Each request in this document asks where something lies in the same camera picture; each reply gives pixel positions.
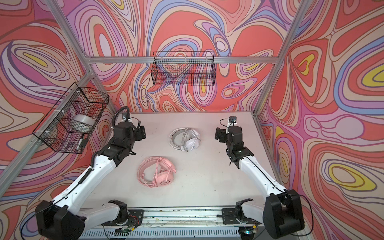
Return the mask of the pink headphones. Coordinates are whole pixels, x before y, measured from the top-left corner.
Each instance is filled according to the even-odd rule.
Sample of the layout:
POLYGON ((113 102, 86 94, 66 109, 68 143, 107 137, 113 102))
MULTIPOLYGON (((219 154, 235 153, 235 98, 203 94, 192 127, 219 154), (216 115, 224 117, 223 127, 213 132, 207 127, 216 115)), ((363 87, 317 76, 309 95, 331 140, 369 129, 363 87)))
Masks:
POLYGON ((177 173, 175 165, 164 157, 152 156, 145 158, 138 167, 137 179, 139 183, 148 188, 164 187, 174 181, 174 174, 177 173), (154 166, 155 172, 152 180, 146 180, 145 170, 154 166))

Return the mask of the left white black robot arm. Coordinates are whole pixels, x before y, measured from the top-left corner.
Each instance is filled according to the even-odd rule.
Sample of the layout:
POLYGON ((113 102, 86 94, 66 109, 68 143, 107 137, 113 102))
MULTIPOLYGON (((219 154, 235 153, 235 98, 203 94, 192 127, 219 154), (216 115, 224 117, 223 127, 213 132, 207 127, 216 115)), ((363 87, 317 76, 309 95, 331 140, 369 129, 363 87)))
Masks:
POLYGON ((36 207, 38 233, 50 240, 77 240, 87 230, 104 223, 125 224, 130 218, 127 204, 110 200, 98 208, 83 211, 86 199, 122 161, 135 155, 136 141, 146 138, 141 122, 132 123, 129 107, 120 108, 112 120, 113 137, 93 153, 87 169, 51 201, 36 207))

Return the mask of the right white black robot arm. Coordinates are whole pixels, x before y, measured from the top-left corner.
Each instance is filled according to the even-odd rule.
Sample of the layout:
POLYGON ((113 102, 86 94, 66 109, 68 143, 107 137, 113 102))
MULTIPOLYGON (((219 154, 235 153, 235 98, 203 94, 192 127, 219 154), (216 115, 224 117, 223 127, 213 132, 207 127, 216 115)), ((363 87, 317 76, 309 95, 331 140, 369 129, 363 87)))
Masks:
POLYGON ((263 205, 253 199, 238 201, 234 213, 222 214, 221 218, 234 218, 241 224, 251 221, 262 224, 273 239, 303 230, 305 220, 301 196, 279 184, 261 166, 254 153, 245 146, 243 130, 237 125, 235 116, 227 118, 224 129, 216 129, 215 139, 226 144, 230 162, 254 182, 264 197, 263 205))

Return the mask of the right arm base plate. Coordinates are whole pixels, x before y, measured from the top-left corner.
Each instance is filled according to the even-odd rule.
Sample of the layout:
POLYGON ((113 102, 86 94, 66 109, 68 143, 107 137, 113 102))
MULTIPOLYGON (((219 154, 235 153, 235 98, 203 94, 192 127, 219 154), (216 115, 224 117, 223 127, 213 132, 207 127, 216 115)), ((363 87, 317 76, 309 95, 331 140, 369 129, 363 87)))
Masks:
POLYGON ((263 224, 263 205, 254 199, 245 199, 236 202, 233 208, 223 208, 217 215, 225 225, 235 224, 263 224))

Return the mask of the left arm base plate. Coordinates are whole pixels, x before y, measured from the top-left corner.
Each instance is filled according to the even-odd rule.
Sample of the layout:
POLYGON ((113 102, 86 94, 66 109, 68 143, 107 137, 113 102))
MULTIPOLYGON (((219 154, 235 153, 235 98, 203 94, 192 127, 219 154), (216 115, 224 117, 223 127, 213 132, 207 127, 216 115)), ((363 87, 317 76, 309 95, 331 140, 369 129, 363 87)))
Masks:
POLYGON ((118 200, 110 200, 109 203, 120 208, 118 216, 115 220, 105 222, 102 226, 128 226, 138 227, 143 222, 144 210, 128 209, 128 205, 118 200))

